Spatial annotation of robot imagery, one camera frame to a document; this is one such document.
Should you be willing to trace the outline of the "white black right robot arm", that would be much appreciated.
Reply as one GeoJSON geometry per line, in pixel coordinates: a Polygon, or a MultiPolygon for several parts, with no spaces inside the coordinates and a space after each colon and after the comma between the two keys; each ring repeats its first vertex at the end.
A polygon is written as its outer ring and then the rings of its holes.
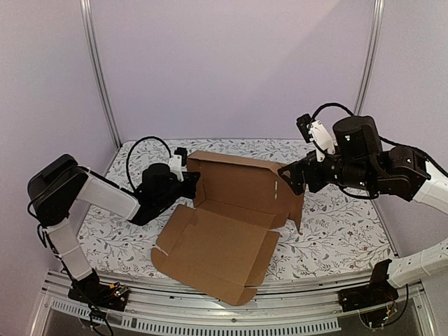
{"type": "MultiPolygon", "coordinates": [[[[278,175],[300,195],[306,186],[317,193],[328,184],[368,193],[368,200],[380,195],[397,196],[408,202],[426,204],[447,214],[447,172],[419,148],[395,144],[383,150],[372,117],[349,116],[333,125],[337,145],[322,153],[308,152],[299,161],[278,169],[278,175]]],[[[447,238],[430,248],[379,262],[374,266],[370,284],[362,290],[367,305],[377,305],[389,294],[389,287],[399,288],[430,277],[447,268],[447,238]]]]}

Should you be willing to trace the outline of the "brown cardboard box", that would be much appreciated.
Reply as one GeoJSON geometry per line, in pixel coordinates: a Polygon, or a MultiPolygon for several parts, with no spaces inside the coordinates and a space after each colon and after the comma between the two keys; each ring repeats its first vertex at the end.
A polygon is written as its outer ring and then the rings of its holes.
{"type": "Polygon", "coordinates": [[[282,228],[301,224],[304,194],[278,174],[280,162],[196,150],[193,207],[178,205],[150,260],[157,271],[229,305],[249,302],[265,279],[282,228]]]}

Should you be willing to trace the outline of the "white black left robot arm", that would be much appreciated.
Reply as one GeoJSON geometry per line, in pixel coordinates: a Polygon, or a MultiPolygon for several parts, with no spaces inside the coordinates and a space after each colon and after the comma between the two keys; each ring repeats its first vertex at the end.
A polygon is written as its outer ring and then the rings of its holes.
{"type": "Polygon", "coordinates": [[[134,225],[144,226],[177,199],[195,198],[200,173],[183,171],[185,165],[179,155],[167,164],[152,164],[143,171],[141,184],[130,191],[80,166],[71,155],[63,154],[28,182],[28,210],[39,222],[42,242],[51,246],[71,277],[73,287],[88,303],[99,303],[104,298],[104,289],[70,226],[69,212],[74,202],[87,202],[134,225]]]}

